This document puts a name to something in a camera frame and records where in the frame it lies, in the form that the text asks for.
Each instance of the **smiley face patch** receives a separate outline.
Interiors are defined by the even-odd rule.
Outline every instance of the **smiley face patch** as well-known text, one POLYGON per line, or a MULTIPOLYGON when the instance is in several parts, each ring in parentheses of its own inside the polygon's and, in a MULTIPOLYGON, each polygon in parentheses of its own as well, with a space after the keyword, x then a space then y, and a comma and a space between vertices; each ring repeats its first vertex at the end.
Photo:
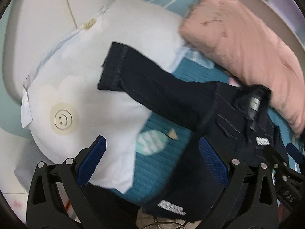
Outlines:
POLYGON ((53 132, 59 135, 68 135, 77 128, 79 117, 75 108, 62 102, 52 107, 50 122, 53 132))

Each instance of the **floor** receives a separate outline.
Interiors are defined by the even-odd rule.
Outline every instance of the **floor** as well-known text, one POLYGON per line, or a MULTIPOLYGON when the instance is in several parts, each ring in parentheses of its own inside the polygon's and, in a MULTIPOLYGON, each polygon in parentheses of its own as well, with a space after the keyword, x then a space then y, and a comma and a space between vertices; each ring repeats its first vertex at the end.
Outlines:
MULTIPOLYGON (((169 220, 169 219, 162 219, 162 218, 158 218, 159 222, 164 222, 164 221, 170 221, 170 222, 176 222, 179 224, 184 224, 183 220, 169 220)), ((141 210, 138 213, 138 220, 137 220, 137 226, 142 229, 144 227, 146 227, 147 225, 153 224, 154 223, 154 219, 151 215, 148 214, 144 214, 141 210)), ((193 223, 188 223, 185 227, 187 229, 195 229, 198 224, 200 223, 200 221, 193 223)), ((179 227, 177 225, 160 225, 160 227, 158 227, 157 225, 150 227, 151 229, 178 229, 179 227)))

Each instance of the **light blue wall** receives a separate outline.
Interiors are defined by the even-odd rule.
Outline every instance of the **light blue wall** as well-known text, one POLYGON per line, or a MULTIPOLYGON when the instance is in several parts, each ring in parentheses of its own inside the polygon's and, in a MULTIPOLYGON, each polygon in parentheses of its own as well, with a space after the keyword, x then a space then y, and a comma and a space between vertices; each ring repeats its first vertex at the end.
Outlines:
POLYGON ((2 78, 3 48, 10 8, 11 4, 0 20, 0 127, 8 133, 31 139, 32 135, 30 130, 22 129, 20 106, 7 94, 2 78))

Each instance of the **navy clothing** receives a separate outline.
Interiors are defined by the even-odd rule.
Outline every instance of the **navy clothing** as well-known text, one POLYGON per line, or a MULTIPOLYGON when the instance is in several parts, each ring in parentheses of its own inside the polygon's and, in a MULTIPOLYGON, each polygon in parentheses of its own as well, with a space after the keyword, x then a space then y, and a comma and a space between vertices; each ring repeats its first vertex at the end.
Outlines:
POLYGON ((146 212, 188 221, 206 218, 228 182, 223 181, 226 172, 219 174, 212 167, 219 161, 216 156, 202 157, 198 144, 203 136, 221 146, 227 159, 237 158, 249 166, 267 163, 263 149, 269 144, 288 161, 279 127, 267 114, 268 88, 184 82, 116 42, 103 67, 98 89, 127 92, 156 114, 193 131, 167 186, 144 206, 146 212))

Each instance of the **light blue fabric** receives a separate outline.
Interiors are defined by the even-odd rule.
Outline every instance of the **light blue fabric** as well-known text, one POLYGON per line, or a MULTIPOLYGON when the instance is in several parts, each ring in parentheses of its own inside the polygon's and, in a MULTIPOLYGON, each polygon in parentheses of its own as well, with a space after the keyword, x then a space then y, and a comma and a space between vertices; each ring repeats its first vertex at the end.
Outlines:
MULTIPOLYGON (((183 17, 185 17, 189 13, 189 8, 193 4, 197 3, 199 0, 145 0, 150 3, 154 3, 160 5, 161 7, 173 12, 177 13, 183 17)), ((204 55, 202 55, 198 50, 189 46, 189 50, 187 51, 185 57, 189 60, 197 62, 198 64, 212 69, 214 68, 214 62, 207 59, 204 55)))
MULTIPOLYGON (((164 7, 173 0, 146 1, 164 7)), ((166 9, 184 16, 188 12, 189 7, 196 2, 197 0, 175 0, 175 2, 168 5, 166 9)), ((192 53, 188 52, 174 71, 173 75, 184 81, 220 81, 228 83, 229 78, 221 67, 215 65, 215 68, 213 69, 205 68, 205 66, 211 66, 211 63, 214 66, 214 63, 203 55, 201 55, 201 59, 202 62, 192 58, 192 53)), ((287 145, 292 141, 292 130, 288 127, 287 122, 274 111, 274 109, 269 109, 268 114, 271 120, 280 127, 283 142, 287 145)), ((185 149, 191 134, 188 129, 180 127, 156 114, 152 114, 148 119, 141 133, 151 130, 159 131, 164 135, 168 135, 171 130, 174 130, 177 139, 168 138, 168 143, 166 147, 164 147, 164 150, 160 152, 156 151, 155 154, 145 155, 141 154, 140 151, 136 152, 133 187, 124 195, 117 190, 113 190, 118 196, 140 206, 143 205, 145 201, 157 195, 165 186, 185 149)), ((291 158, 290 166, 294 168, 294 161, 291 158)))
POLYGON ((168 139, 166 134, 158 130, 144 131, 138 135, 135 151, 144 156, 156 154, 166 148, 168 139))

